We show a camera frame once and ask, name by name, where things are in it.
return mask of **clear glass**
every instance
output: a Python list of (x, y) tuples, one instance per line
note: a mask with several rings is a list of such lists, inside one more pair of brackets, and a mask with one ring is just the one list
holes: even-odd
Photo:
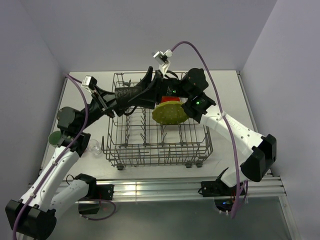
[(101, 146), (95, 139), (89, 141), (87, 150), (95, 156), (99, 156), (101, 154)]

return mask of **green plate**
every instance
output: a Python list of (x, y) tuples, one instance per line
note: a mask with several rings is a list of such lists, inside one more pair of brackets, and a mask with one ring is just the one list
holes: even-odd
[(162, 125), (176, 125), (183, 123), (189, 117), (181, 107), (180, 101), (166, 101), (160, 103), (152, 112), (152, 119)]

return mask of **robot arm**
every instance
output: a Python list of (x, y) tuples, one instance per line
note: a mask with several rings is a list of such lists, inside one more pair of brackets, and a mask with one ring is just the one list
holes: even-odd
[[(92, 96), (92, 101), (88, 106), (89, 114), (86, 127), (103, 115), (110, 118), (115, 117), (116, 114), (121, 116), (130, 107), (154, 109), (155, 105), (161, 102), (163, 96), (187, 98), (182, 108), (190, 118), (230, 140), (227, 125), (221, 115), (226, 117), (235, 136), (237, 149), (245, 156), (245, 161), (241, 162), (239, 166), (240, 181), (249, 179), (259, 182), (276, 160), (276, 139), (270, 134), (265, 137), (248, 129), (225, 112), (221, 114), (216, 103), (204, 93), (209, 85), (203, 69), (192, 68), (181, 80), (164, 78), (164, 73), (168, 68), (166, 64), (170, 64), (167, 59), (164, 61), (161, 70), (155, 71), (153, 79), (153, 68), (149, 67), (145, 77), (136, 86), (118, 87), (114, 92), (99, 88), (94, 77), (86, 76), (82, 87)], [(64, 176), (85, 151), (90, 134), (82, 133), (59, 163), (56, 163), (54, 159), (79, 133), (84, 119), (84, 109), (79, 111), (71, 107), (64, 107), (59, 110), (57, 127), (62, 135), (52, 156), (52, 162), (46, 166), (37, 181), (21, 197), (20, 201), (11, 200), (6, 206), (5, 211), (11, 228), (14, 226), (18, 213), (26, 205), (19, 221), (18, 232), (45, 240), (54, 230), (57, 218), (79, 199), (90, 197), (95, 193), (96, 179), (80, 174), (67, 189), (54, 196)], [(49, 173), (48, 177), (41, 184), (47, 173)], [(236, 168), (231, 166), (216, 179), (215, 188), (212, 191), (215, 196), (228, 196), (236, 183)], [(41, 187), (37, 195), (33, 195), (33, 189), (39, 186)]]

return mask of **gray floor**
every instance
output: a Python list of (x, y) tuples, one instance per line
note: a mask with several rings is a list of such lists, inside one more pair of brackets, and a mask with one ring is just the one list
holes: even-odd
[(117, 206), (111, 218), (89, 221), (79, 218), (75, 205), (59, 219), (49, 240), (290, 239), (277, 197), (249, 199), (234, 220), (214, 211), (212, 200), (128, 202)]

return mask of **black cable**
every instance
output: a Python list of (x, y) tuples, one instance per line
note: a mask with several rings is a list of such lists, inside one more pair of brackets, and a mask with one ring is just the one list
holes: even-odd
[(66, 176), (66, 178), (65, 178), (65, 182), (66, 182), (68, 185), (70, 185), (70, 183), (68, 182), (68, 177), (69, 177), (69, 176), (71, 176), (72, 179), (75, 180), (75, 177), (74, 177), (74, 176), (72, 176), (71, 174), (68, 174), (68, 175)]
[(168, 70), (168, 71), (166, 71), (166, 72), (167, 72), (168, 74), (171, 74), (171, 75), (175, 76), (177, 79), (179, 79), (178, 75), (177, 75), (176, 73), (174, 73), (173, 71)]
[(116, 213), (117, 206), (113, 201), (109, 201), (109, 200), (105, 200), (105, 199), (90, 199), (90, 201), (97, 201), (97, 202), (99, 201), (100, 203), (101, 202), (102, 203), (109, 203), (109, 204), (111, 204), (113, 206), (113, 211), (108, 216), (105, 216), (105, 217), (102, 217), (102, 218), (92, 218), (92, 217), (81, 215), (82, 218), (85, 218), (85, 219), (91, 220), (91, 221), (101, 221), (101, 220), (105, 220), (105, 219), (108, 219), (108, 218), (112, 217)]
[(123, 114), (126, 115), (126, 116), (130, 116), (131, 114), (134, 113), (134, 111), (137, 109), (138, 106), (134, 106), (134, 108), (132, 109), (131, 112), (124, 112)]
[(200, 188), (200, 189), (198, 190), (198, 194), (203, 195), (202, 192), (200, 192), (200, 191), (202, 191), (202, 188)]

